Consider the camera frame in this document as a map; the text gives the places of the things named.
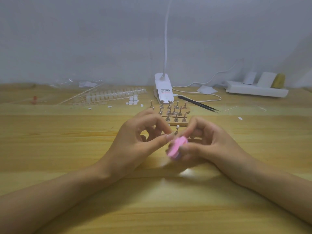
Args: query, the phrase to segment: white wall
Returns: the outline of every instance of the white wall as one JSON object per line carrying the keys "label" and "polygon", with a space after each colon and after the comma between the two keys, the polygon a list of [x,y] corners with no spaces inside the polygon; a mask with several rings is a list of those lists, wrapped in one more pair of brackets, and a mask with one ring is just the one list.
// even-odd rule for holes
{"label": "white wall", "polygon": [[[162,72],[167,3],[0,0],[0,83],[76,78],[152,84]],[[311,74],[298,72],[312,67],[312,54],[302,66],[296,52],[312,41],[311,8],[312,0],[173,0],[167,69],[172,84],[206,82],[240,58],[245,62],[211,84],[240,79],[252,61],[259,72],[286,72],[288,86],[311,84]]]}

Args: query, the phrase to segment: pink sponge buffer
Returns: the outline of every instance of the pink sponge buffer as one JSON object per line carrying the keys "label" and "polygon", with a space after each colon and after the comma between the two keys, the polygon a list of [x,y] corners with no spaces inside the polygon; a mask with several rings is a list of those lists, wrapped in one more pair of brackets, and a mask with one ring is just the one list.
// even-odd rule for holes
{"label": "pink sponge buffer", "polygon": [[172,159],[178,159],[180,157],[179,147],[187,142],[188,139],[185,136],[177,138],[170,150],[167,152],[167,155]]}

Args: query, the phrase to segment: red pushpin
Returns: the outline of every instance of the red pushpin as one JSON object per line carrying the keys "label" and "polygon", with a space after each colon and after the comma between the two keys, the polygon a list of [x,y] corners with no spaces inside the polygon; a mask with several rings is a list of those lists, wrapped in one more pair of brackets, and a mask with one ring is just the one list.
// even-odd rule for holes
{"label": "red pushpin", "polygon": [[35,105],[37,103],[37,96],[34,96],[33,97],[33,100],[30,102],[32,103],[33,105]]}

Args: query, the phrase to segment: forearm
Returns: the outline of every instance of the forearm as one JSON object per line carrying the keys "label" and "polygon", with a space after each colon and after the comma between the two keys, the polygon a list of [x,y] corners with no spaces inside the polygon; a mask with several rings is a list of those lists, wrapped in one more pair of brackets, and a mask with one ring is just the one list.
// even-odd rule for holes
{"label": "forearm", "polygon": [[251,171],[246,187],[312,224],[312,182],[262,162]]}
{"label": "forearm", "polygon": [[4,195],[0,197],[0,230],[33,233],[106,185],[105,177],[88,167]]}

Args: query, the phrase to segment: wooden table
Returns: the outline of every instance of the wooden table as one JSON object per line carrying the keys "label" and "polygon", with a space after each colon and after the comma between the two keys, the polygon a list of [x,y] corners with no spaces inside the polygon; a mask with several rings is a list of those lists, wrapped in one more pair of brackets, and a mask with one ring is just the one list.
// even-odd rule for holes
{"label": "wooden table", "polygon": [[[0,194],[93,164],[122,123],[153,99],[148,88],[148,94],[139,96],[143,107],[125,105],[126,99],[91,110],[54,106],[75,94],[46,86],[0,88]],[[227,94],[222,89],[217,94],[222,100],[207,104],[219,114],[191,105],[190,116],[224,127],[257,159],[312,180],[311,92],[295,89],[286,98]],[[29,103],[34,95],[37,105]],[[165,148],[158,150],[125,179],[39,233],[312,233],[309,225],[232,183],[212,165],[168,163]]]}

